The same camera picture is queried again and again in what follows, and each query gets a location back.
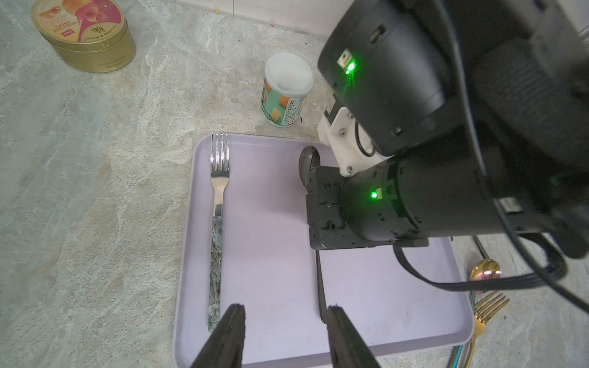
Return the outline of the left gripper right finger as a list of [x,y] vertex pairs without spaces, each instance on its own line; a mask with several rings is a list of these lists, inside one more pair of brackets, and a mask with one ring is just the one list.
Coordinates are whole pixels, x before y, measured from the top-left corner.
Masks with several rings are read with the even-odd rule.
[[331,363],[334,368],[380,367],[343,308],[328,308],[327,329]]

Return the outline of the iridescent rainbow spoon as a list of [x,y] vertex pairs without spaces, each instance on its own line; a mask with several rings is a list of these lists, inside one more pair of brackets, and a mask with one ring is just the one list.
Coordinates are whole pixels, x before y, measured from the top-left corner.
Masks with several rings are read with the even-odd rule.
[[[492,259],[483,259],[472,270],[469,280],[471,280],[471,282],[482,282],[499,279],[501,277],[502,270],[499,264]],[[485,326],[477,313],[475,313],[474,321],[475,330],[471,341],[468,345],[464,344],[453,348],[448,367],[457,368],[459,366],[463,351],[467,352],[463,367],[470,367],[474,356],[476,339],[482,334]]]

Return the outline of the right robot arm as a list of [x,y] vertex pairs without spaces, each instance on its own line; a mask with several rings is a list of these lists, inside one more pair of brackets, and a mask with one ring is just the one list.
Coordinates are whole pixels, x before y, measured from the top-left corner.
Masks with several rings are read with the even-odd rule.
[[514,230],[588,253],[588,46],[554,1],[355,1],[318,70],[366,168],[314,170],[312,248]]

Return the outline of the gold fork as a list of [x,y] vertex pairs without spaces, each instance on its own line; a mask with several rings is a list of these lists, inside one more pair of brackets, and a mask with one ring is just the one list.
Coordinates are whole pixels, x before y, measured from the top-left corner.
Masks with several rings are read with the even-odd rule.
[[510,299],[499,291],[494,291],[487,295],[474,306],[474,334],[472,340],[469,343],[468,353],[466,356],[466,363],[463,365],[465,368],[469,368],[472,363],[472,358],[475,350],[475,342],[478,337],[483,334],[487,323],[501,311],[508,303]]

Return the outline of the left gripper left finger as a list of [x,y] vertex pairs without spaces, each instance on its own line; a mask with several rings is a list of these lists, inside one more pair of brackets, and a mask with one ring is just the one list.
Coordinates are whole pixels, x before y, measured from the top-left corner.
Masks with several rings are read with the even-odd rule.
[[230,305],[191,364],[191,368],[241,368],[245,343],[245,307]]

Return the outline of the silver fork patterned handle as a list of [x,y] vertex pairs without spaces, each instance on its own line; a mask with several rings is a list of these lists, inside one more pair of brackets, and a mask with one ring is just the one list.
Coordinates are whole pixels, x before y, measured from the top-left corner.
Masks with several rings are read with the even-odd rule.
[[208,330],[212,333],[220,317],[222,279],[223,207],[225,189],[229,184],[229,138],[225,133],[211,136],[211,184],[213,187],[213,217],[210,251],[210,298],[208,305]]

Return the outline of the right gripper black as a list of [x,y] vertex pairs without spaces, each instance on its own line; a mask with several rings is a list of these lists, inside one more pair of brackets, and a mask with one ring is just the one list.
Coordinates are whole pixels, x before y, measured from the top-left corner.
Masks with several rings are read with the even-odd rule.
[[314,250],[429,245],[401,199],[397,159],[343,177],[339,168],[322,166],[317,151],[307,151],[305,188],[309,239]]

